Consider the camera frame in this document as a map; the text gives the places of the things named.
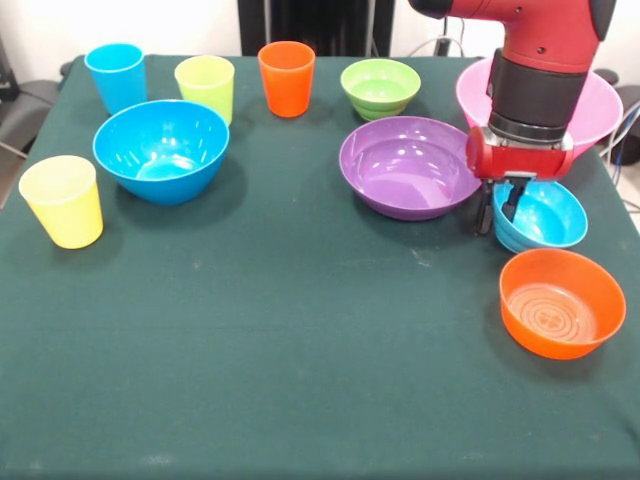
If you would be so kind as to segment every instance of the small blue bowl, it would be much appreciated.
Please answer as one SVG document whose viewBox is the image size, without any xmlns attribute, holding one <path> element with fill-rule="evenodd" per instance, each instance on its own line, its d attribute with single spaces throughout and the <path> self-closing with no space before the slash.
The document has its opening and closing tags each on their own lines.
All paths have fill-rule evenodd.
<svg viewBox="0 0 640 480">
<path fill-rule="evenodd" d="M 569 248 L 587 234 L 587 214 L 578 199 L 557 182 L 529 182 L 511 223 L 502 213 L 513 186 L 493 190 L 494 229 L 500 243 L 514 253 L 532 248 Z"/>
<path fill-rule="evenodd" d="M 93 154 L 134 195 L 177 205 L 209 185 L 228 145 L 229 127 L 215 111 L 184 100 L 157 100 L 104 122 Z"/>
</svg>

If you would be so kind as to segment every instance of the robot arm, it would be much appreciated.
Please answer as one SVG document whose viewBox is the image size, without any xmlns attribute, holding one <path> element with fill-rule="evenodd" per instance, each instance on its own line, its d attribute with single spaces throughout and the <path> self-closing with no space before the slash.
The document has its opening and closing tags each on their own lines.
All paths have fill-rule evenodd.
<svg viewBox="0 0 640 480">
<path fill-rule="evenodd" d="M 567 126 L 604 40 L 616 0 L 409 0 L 418 12 L 497 20 L 505 44 L 487 85 L 493 109 L 487 127 L 469 134 L 467 162 L 483 180 L 477 229 L 490 225 L 494 182 L 513 183 L 503 207 L 511 220 L 530 179 L 554 180 L 573 162 Z"/>
</svg>

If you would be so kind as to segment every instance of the table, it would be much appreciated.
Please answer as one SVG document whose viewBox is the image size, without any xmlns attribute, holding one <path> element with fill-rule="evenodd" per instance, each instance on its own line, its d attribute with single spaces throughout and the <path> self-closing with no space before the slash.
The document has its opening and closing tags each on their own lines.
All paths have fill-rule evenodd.
<svg viewBox="0 0 640 480">
<path fill-rule="evenodd" d="M 179 57 L 147 58 L 178 98 Z M 401 223 L 338 169 L 360 124 L 319 58 L 301 118 L 266 108 L 234 58 L 229 152 L 200 198 L 164 208 L 100 168 L 105 232 L 54 247 L 14 189 L 0 216 L 0 475 L 31 478 L 640 478 L 640 242 L 593 152 L 564 183 L 590 221 L 576 250 L 617 277 L 628 317 L 603 348 L 553 362 L 503 328 L 510 254 L 475 237 L 473 201 Z M 465 128 L 471 60 L 408 59 L 406 114 Z M 93 158 L 107 114 L 76 60 L 28 163 Z"/>
</svg>

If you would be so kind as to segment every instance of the plastic bowl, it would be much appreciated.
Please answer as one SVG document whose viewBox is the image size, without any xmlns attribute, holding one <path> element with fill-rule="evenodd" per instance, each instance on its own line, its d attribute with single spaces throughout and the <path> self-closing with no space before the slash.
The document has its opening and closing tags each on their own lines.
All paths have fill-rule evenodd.
<svg viewBox="0 0 640 480">
<path fill-rule="evenodd" d="M 354 130 L 340 149 L 340 170 L 371 208 L 391 218 L 438 217 L 480 181 L 467 168 L 467 135 L 423 117 L 390 117 Z"/>
<path fill-rule="evenodd" d="M 492 58 L 480 60 L 458 78 L 456 96 L 470 128 L 489 121 L 492 102 L 486 90 L 492 62 Z M 589 72 L 567 130 L 573 138 L 575 156 L 609 135 L 621 119 L 622 102 L 616 91 L 599 75 Z"/>
<path fill-rule="evenodd" d="M 215 111 L 184 100 L 158 100 L 104 122 L 93 139 L 93 153 L 134 195 L 177 205 L 209 185 L 228 145 L 229 128 Z"/>
<path fill-rule="evenodd" d="M 624 293 L 597 263 L 554 248 L 513 257 L 500 275 L 502 319 L 527 350 L 554 360 L 583 357 L 624 322 Z"/>
<path fill-rule="evenodd" d="M 345 68 L 340 83 L 353 108 L 369 121 L 402 112 L 420 90 L 420 75 L 396 60 L 372 58 Z"/>
<path fill-rule="evenodd" d="M 557 182 L 529 182 L 510 222 L 502 213 L 513 186 L 493 190 L 494 229 L 502 245 L 514 253 L 531 248 L 569 248 L 587 234 L 589 222 L 580 201 Z"/>
</svg>

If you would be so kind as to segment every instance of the lime green cup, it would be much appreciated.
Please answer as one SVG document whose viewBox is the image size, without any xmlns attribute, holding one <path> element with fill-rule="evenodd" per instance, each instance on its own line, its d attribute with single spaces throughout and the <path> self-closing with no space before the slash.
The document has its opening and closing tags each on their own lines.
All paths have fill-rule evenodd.
<svg viewBox="0 0 640 480">
<path fill-rule="evenodd" d="M 365 120 L 401 113 L 420 90 L 420 75 L 408 65 L 371 58 L 344 69 L 340 83 L 353 108 Z"/>
<path fill-rule="evenodd" d="M 229 60 L 212 55 L 191 57 L 176 67 L 174 75 L 184 100 L 215 110 L 231 124 L 235 68 Z"/>
</svg>

